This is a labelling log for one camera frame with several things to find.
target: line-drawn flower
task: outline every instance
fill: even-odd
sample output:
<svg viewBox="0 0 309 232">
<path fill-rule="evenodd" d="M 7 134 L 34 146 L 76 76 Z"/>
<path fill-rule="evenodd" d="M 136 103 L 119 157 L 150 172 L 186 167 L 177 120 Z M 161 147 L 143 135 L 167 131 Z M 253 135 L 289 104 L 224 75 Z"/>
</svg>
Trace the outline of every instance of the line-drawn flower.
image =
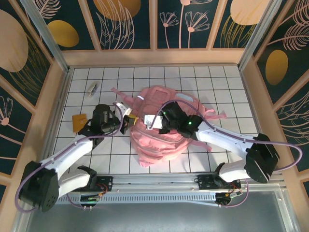
<svg viewBox="0 0 309 232">
<path fill-rule="evenodd" d="M 179 24 L 179 21 L 176 20 L 176 15 L 175 15 L 175 12 L 171 13 L 171 12 L 168 12 L 168 13 L 160 13 L 160 19 L 161 19 L 161 22 L 164 26 L 164 31 L 165 31 L 165 39 L 166 39 L 166 44 L 169 48 L 169 41 L 168 41 L 168 36 L 167 36 L 167 33 L 166 33 L 166 28 L 167 27 L 172 27 L 172 26 L 175 26 L 177 24 Z"/>
<path fill-rule="evenodd" d="M 9 124 L 11 112 L 13 108 L 13 100 L 10 98 L 5 100 L 2 96 L 0 96 L 0 124 L 3 126 L 7 126 Z"/>
<path fill-rule="evenodd" d="M 10 124 L 10 116 L 12 113 L 12 109 L 13 109 L 13 100 L 10 98 L 6 99 L 6 102 L 4 100 L 4 98 L 2 96 L 0 96 L 0 126 L 9 126 L 23 134 L 26 134 L 24 131 L 12 126 Z M 14 139 L 11 139 L 9 137 L 4 136 L 3 134 L 0 134 L 1 138 L 4 138 L 8 141 L 11 141 L 13 143 L 19 144 L 21 145 L 21 142 L 16 141 Z"/>
<path fill-rule="evenodd" d="M 197 4 L 205 4 L 210 3 L 212 0 L 180 0 L 182 6 L 182 11 L 180 14 L 180 24 L 179 24 L 179 48 L 182 47 L 182 22 L 183 22 L 183 8 L 188 5 L 197 5 Z"/>
<path fill-rule="evenodd" d="M 207 23 L 207 13 L 196 12 L 193 17 L 192 11 L 185 13 L 185 22 L 189 32 L 188 48 L 190 48 L 190 36 L 192 32 L 208 30 L 210 28 L 210 24 Z"/>
</svg>

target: dark teal wallpaper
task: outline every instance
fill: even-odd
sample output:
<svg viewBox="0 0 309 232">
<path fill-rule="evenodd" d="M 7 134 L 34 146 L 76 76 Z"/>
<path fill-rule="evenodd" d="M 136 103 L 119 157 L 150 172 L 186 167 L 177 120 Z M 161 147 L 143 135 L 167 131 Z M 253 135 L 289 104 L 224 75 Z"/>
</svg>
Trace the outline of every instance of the dark teal wallpaper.
<svg viewBox="0 0 309 232">
<path fill-rule="evenodd" d="M 258 50 L 260 49 L 262 43 L 264 42 L 264 38 L 266 37 L 266 35 L 268 35 L 268 33 L 269 33 L 269 31 L 271 30 L 272 26 L 273 26 L 274 23 L 276 22 L 278 16 L 280 15 L 280 13 L 281 13 L 283 7 L 284 7 L 285 4 L 286 4 L 286 2 L 287 2 L 287 0 L 282 0 L 281 5 L 280 5 L 280 7 L 279 7 L 277 13 L 275 14 L 275 16 L 274 16 L 274 18 L 272 19 L 272 21 L 271 21 L 271 23 L 270 23 L 268 29 L 267 29 L 266 32 L 264 33 L 263 37 L 261 38 L 261 41 L 258 43 L 258 45 L 256 46 L 256 48 L 255 48 L 255 50 L 254 50 L 254 52 L 253 52 L 253 55 L 254 55 L 254 56 L 256 55 L 256 53 L 258 52 Z"/>
<path fill-rule="evenodd" d="M 309 82 L 284 104 L 277 115 L 289 143 L 300 146 L 303 158 L 297 164 L 299 171 L 309 169 Z M 294 158 L 298 151 L 291 149 Z"/>
<path fill-rule="evenodd" d="M 1 1 L 0 17 L 4 38 L 0 43 L 0 75 L 36 105 L 50 62 L 6 0 Z"/>
<path fill-rule="evenodd" d="M 103 50 L 149 49 L 148 0 L 87 0 Z"/>
<path fill-rule="evenodd" d="M 309 69 L 309 2 L 296 0 L 257 65 L 273 103 Z"/>
<path fill-rule="evenodd" d="M 5 185 L 0 185 L 0 205 L 1 205 L 2 198 L 4 196 L 5 189 L 6 189 Z"/>
<path fill-rule="evenodd" d="M 0 87 L 0 173 L 11 175 L 32 114 Z"/>
<path fill-rule="evenodd" d="M 189 5 L 183 1 L 183 4 L 158 0 L 158 49 L 206 47 L 218 1 L 190 1 Z"/>
<path fill-rule="evenodd" d="M 304 182 L 304 187 L 305 187 L 305 190 L 306 190 L 307 195 L 309 197 L 309 181 Z"/>
</svg>

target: gold circle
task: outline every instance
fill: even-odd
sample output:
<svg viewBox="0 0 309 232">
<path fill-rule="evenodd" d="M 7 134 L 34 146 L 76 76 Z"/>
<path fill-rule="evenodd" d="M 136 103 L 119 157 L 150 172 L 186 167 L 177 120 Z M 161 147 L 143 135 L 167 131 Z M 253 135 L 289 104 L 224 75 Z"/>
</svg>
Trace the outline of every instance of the gold circle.
<svg viewBox="0 0 309 232">
<path fill-rule="evenodd" d="M 78 44 L 78 33 L 69 23 L 62 20 L 55 20 L 47 26 L 57 44 L 63 47 L 74 47 Z"/>
<path fill-rule="evenodd" d="M 140 11 L 140 0 L 94 0 L 98 11 L 104 17 L 116 21 L 119 21 L 120 18 L 120 6 L 118 2 L 120 2 L 124 10 L 127 8 L 132 18 Z"/>
<path fill-rule="evenodd" d="M 285 52 L 281 50 L 273 51 L 266 62 L 266 79 L 275 86 L 284 78 L 288 70 L 289 60 Z"/>
<path fill-rule="evenodd" d="M 240 25 L 257 24 L 269 0 L 233 0 L 231 4 L 231 17 Z"/>
<path fill-rule="evenodd" d="M 13 73 L 22 70 L 28 50 L 23 27 L 13 16 L 0 10 L 0 67 Z"/>
</svg>

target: leaf illustration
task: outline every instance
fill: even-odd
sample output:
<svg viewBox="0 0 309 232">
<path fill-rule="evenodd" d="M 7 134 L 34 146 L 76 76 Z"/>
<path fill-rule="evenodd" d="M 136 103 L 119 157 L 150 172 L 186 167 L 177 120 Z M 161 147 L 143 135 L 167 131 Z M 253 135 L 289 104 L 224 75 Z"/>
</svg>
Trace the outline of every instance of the leaf illustration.
<svg viewBox="0 0 309 232">
<path fill-rule="evenodd" d="M 279 41 L 283 42 L 283 46 L 286 50 L 301 51 L 301 49 L 309 42 L 309 24 L 295 24 L 286 31 L 283 38 L 272 41 L 267 45 L 271 45 Z"/>
<path fill-rule="evenodd" d="M 60 0 L 34 0 L 42 18 L 51 19 L 60 9 Z"/>
<path fill-rule="evenodd" d="M 292 16 L 298 25 L 309 23 L 309 0 L 299 0 Z"/>
<path fill-rule="evenodd" d="M 282 106 L 278 118 L 286 137 L 294 139 L 297 145 L 309 144 L 309 92 Z"/>
<path fill-rule="evenodd" d="M 129 49 L 134 43 L 134 23 L 127 8 L 123 8 L 118 2 L 119 9 L 113 1 L 107 0 L 108 7 L 103 1 L 98 1 L 103 17 L 96 13 L 101 24 L 100 44 L 102 49 L 124 49 L 129 45 Z"/>
</svg>

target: small orange object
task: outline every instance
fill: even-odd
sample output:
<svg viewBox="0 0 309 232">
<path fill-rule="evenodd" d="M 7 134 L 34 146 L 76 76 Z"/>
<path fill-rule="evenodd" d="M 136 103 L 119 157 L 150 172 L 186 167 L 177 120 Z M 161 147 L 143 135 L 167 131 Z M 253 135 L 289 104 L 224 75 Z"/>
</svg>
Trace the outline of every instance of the small orange object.
<svg viewBox="0 0 309 232">
<path fill-rule="evenodd" d="M 79 132 L 84 125 L 87 123 L 87 115 L 86 114 L 81 114 L 81 115 L 73 115 L 72 116 L 72 121 L 73 121 L 73 132 L 77 133 Z"/>
</svg>

